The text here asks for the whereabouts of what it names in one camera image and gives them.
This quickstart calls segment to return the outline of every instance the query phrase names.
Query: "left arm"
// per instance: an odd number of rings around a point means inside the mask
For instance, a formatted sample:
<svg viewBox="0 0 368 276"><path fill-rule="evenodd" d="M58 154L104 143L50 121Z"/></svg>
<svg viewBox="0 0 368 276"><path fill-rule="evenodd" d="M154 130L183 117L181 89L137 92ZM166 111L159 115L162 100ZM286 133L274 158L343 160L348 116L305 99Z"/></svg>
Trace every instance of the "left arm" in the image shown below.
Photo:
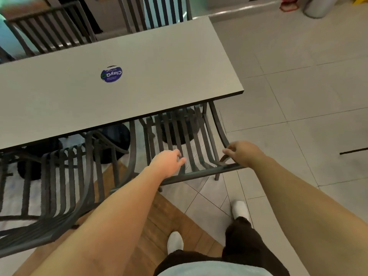
<svg viewBox="0 0 368 276"><path fill-rule="evenodd" d="M106 199L32 276L122 275L140 238L154 195L185 158L163 151L135 179Z"/></svg>

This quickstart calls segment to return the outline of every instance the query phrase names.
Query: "purple sticker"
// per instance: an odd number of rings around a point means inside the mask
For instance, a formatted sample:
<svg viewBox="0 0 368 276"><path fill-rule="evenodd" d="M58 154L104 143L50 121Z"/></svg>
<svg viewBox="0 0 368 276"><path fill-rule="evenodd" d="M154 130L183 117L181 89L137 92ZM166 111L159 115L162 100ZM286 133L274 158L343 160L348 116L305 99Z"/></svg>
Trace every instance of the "purple sticker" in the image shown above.
<svg viewBox="0 0 368 276"><path fill-rule="evenodd" d="M122 68L117 66L109 66L108 69L103 70L101 79L105 82L117 81L122 76Z"/></svg>

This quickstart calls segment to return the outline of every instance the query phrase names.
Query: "right arm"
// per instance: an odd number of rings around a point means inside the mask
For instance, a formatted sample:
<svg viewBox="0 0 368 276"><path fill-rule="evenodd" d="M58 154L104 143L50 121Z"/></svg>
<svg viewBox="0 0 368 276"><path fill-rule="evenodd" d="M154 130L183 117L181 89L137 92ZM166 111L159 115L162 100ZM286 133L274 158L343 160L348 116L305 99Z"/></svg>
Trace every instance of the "right arm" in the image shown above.
<svg viewBox="0 0 368 276"><path fill-rule="evenodd" d="M254 144L233 142L223 152L254 170L281 229L311 276L368 273L368 224Z"/></svg>

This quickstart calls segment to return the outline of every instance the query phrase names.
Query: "trash bin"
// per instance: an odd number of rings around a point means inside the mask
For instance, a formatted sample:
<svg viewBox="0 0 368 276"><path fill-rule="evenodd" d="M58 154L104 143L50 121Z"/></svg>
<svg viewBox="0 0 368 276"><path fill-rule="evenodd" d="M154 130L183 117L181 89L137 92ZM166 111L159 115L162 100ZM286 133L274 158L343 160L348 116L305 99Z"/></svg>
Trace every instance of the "trash bin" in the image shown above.
<svg viewBox="0 0 368 276"><path fill-rule="evenodd" d="M337 1L338 0L311 0L307 3L304 14L310 18L322 18L329 13Z"/></svg>

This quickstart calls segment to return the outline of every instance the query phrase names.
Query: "forearm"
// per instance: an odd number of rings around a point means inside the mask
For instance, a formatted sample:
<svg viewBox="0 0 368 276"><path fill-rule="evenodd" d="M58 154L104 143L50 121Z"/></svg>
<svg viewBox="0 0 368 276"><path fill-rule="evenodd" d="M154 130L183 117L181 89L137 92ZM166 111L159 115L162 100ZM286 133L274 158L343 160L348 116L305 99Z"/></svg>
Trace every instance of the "forearm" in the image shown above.
<svg viewBox="0 0 368 276"><path fill-rule="evenodd" d="M162 180L146 167L106 199L33 275L121 275Z"/></svg>
<svg viewBox="0 0 368 276"><path fill-rule="evenodd" d="M368 225L270 157L253 166L272 210L311 276L368 271Z"/></svg>

